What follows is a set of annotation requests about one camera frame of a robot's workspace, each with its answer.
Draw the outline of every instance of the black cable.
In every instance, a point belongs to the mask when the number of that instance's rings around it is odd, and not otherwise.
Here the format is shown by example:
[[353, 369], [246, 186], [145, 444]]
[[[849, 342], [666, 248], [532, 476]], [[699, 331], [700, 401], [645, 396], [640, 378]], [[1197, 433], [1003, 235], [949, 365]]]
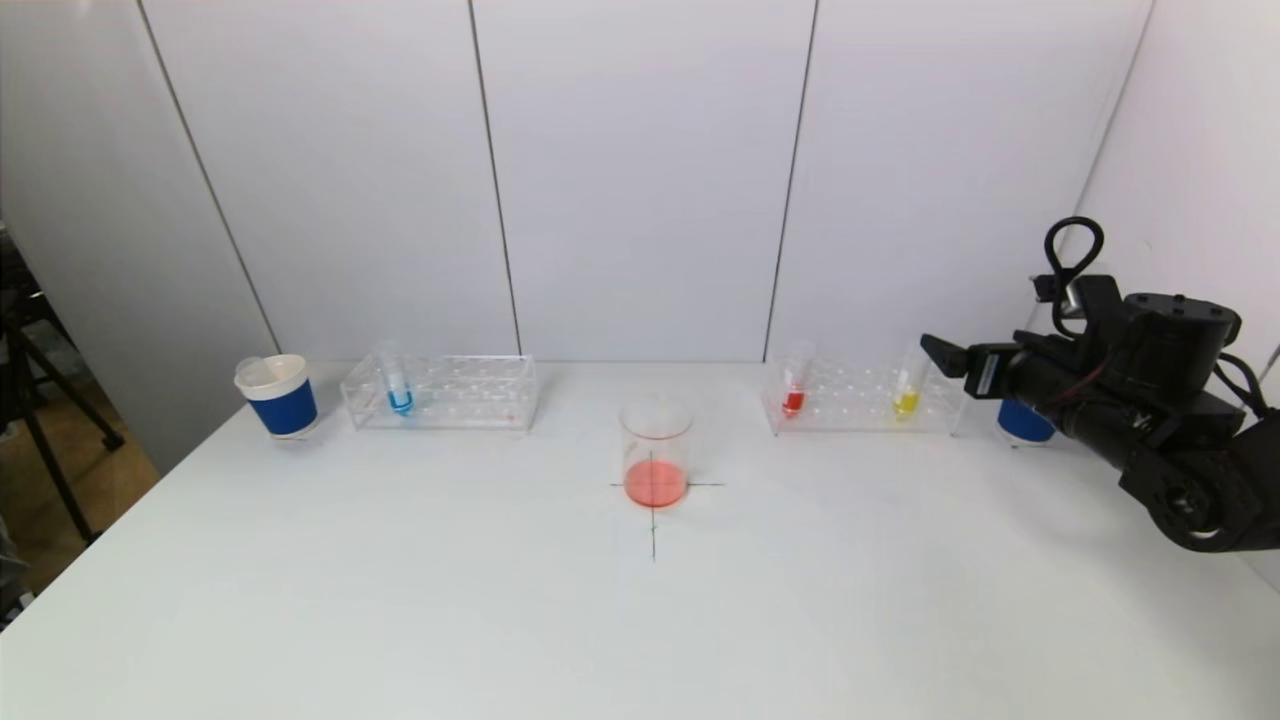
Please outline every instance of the black cable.
[[[1084, 259], [1070, 268], [1064, 268], [1062, 261], [1057, 258], [1057, 250], [1053, 247], [1053, 241], [1057, 238], [1059, 231], [1069, 228], [1071, 225], [1082, 225], [1093, 233], [1093, 246], [1084, 255]], [[1066, 299], [1066, 286], [1071, 284], [1091, 263], [1098, 259], [1102, 252], [1102, 225], [1093, 222], [1091, 218], [1083, 215], [1073, 215], [1070, 218], [1064, 218], [1048, 229], [1048, 234], [1044, 236], [1044, 256], [1048, 258], [1048, 266], [1053, 269], [1053, 278], [1056, 292], [1053, 297], [1053, 329], [1065, 337], [1078, 338], [1080, 333], [1068, 329], [1066, 324], [1062, 323], [1062, 300]]]
[[1222, 372], [1221, 365], [1213, 365], [1213, 375], [1222, 380], [1222, 384], [1239, 397], [1240, 401], [1244, 402], [1245, 407], [1252, 410], [1258, 418], [1265, 418], [1274, 413], [1274, 410], [1267, 406], [1266, 398], [1262, 397], [1262, 386], [1258, 383], [1258, 377], [1253, 374], [1253, 368], [1249, 368], [1248, 363], [1229, 352], [1220, 352], [1217, 359], [1220, 363], [1235, 365], [1235, 368], [1240, 370], [1240, 374], [1244, 375], [1244, 382], [1248, 384], [1248, 389], [1231, 382], [1231, 379], [1226, 377], [1226, 373]]

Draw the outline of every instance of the test tube with blue liquid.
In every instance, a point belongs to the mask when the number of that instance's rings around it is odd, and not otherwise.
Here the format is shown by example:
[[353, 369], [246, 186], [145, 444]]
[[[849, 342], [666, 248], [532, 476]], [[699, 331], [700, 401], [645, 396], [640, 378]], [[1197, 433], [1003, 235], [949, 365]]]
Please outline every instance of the test tube with blue liquid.
[[387, 401], [390, 404], [392, 411], [407, 418], [413, 410], [413, 391], [408, 384], [404, 356], [399, 354], [399, 346], [394, 342], [379, 343], [374, 350], [374, 356], [378, 359], [378, 369], [381, 372]]

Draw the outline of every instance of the blue cup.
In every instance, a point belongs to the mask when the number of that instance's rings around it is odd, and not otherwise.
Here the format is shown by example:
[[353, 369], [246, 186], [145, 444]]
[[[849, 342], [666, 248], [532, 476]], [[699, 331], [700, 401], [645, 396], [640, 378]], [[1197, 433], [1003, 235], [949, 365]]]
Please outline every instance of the blue cup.
[[250, 357], [236, 368], [236, 387], [278, 438], [293, 438], [316, 423], [307, 361], [301, 355]]
[[1053, 437], [1056, 432], [1048, 420], [1016, 400], [1001, 401], [996, 421], [1010, 437], [1023, 442], [1048, 442], [1048, 438]]

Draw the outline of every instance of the blue liquid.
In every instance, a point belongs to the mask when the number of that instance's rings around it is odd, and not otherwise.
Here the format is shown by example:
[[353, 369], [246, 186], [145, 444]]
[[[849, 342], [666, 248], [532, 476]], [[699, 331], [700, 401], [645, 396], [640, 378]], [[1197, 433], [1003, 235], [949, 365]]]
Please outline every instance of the blue liquid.
[[[396, 400], [397, 395], [401, 397], [399, 401]], [[413, 393], [407, 389], [399, 393], [394, 391], [387, 391], [387, 400], [390, 401], [392, 410], [397, 415], [407, 418], [410, 411], [413, 410]]]

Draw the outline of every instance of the glass beaker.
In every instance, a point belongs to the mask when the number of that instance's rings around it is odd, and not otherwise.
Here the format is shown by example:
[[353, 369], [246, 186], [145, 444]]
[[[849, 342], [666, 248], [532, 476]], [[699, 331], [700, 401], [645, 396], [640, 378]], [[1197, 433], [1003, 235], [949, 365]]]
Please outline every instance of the glass beaker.
[[689, 428], [694, 414], [667, 395], [632, 400], [622, 423], [622, 487], [645, 507], [667, 507], [689, 488]]

